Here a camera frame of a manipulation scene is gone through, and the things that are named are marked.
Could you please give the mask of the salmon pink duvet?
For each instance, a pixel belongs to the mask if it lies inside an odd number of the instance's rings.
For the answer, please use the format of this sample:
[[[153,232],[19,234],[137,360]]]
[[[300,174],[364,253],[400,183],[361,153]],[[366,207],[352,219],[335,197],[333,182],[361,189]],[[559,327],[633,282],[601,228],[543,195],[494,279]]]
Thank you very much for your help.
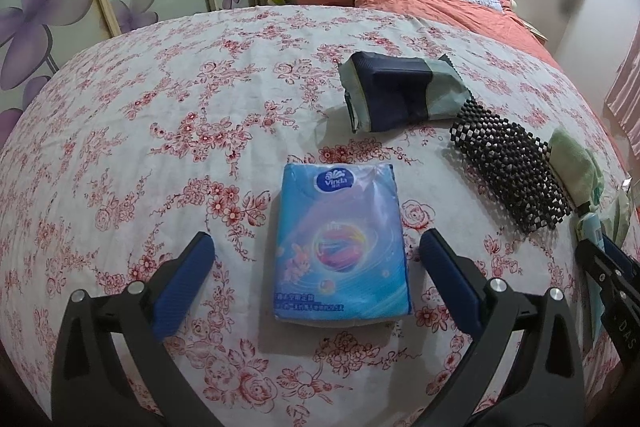
[[[355,0],[357,8],[376,9],[432,20],[494,39],[561,70],[551,53],[503,1],[502,11],[466,0]]]

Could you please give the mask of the floral pink tablecloth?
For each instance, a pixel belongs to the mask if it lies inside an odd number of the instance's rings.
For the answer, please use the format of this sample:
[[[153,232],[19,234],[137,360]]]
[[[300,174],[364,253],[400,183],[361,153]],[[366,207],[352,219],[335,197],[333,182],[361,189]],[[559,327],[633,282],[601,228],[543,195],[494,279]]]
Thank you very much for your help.
[[[277,321],[268,265],[282,171],[393,165],[408,251],[435,228],[518,291],[551,286],[584,331],[574,230],[524,235],[452,153],[443,124],[386,134],[349,126],[338,68],[353,53],[449,57],[475,98],[548,139],[592,150],[612,202],[626,169],[559,67],[495,40],[365,9],[254,8],[168,20],[71,58],[1,152],[1,341],[50,407],[54,348],[77,288],[114,294],[198,231],[217,259],[167,348],[228,426],[407,426],[469,347],[416,257],[412,311],[393,324],[316,329]]]

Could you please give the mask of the navy and teal folded cloth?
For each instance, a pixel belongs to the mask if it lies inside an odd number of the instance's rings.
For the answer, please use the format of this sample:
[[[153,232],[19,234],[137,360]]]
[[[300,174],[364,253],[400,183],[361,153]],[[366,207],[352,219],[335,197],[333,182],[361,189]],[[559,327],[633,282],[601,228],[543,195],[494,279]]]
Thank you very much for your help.
[[[356,52],[338,66],[352,132],[454,118],[472,98],[450,58]]]

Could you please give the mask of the black white dotted cloth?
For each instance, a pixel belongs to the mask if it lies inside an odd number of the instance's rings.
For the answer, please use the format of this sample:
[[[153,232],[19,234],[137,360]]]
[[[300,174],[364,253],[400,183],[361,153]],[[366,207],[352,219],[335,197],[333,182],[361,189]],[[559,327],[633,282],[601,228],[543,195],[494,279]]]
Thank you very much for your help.
[[[572,212],[549,164],[550,146],[520,124],[469,98],[450,138],[522,232],[553,230]]]

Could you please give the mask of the light green cloth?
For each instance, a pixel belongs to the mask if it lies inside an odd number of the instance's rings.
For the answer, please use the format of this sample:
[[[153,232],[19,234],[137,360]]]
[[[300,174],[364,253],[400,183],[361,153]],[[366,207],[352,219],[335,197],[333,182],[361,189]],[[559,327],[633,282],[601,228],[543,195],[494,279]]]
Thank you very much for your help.
[[[591,150],[583,147],[564,127],[557,127],[553,131],[549,147],[550,165],[574,206],[599,206],[604,192],[604,179]]]

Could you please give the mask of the pink striped curtain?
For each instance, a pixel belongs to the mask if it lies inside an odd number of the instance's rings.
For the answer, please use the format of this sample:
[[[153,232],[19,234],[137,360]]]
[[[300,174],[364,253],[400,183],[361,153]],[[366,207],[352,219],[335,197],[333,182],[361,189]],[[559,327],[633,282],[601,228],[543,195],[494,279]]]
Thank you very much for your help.
[[[640,148],[640,79],[639,53],[630,52],[620,66],[617,78],[608,91],[605,105],[620,129],[626,134],[634,158],[639,159]]]

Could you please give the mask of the right side nightstand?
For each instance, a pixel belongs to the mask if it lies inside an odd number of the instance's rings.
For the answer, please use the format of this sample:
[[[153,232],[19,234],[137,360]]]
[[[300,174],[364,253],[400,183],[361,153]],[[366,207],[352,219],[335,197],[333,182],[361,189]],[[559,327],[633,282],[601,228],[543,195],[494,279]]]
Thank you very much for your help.
[[[534,25],[526,20],[523,20],[523,25],[529,30],[529,32],[540,42],[542,46],[545,46],[548,42],[547,37],[539,31]]]

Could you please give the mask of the blue Vinda tissue pack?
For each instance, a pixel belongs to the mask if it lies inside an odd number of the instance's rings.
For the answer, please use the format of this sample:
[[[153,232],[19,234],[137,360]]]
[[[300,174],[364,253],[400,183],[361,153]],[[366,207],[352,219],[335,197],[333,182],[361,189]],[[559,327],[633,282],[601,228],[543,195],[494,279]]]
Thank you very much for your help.
[[[286,165],[273,275],[273,313],[283,322],[362,324],[409,314],[392,165]]]

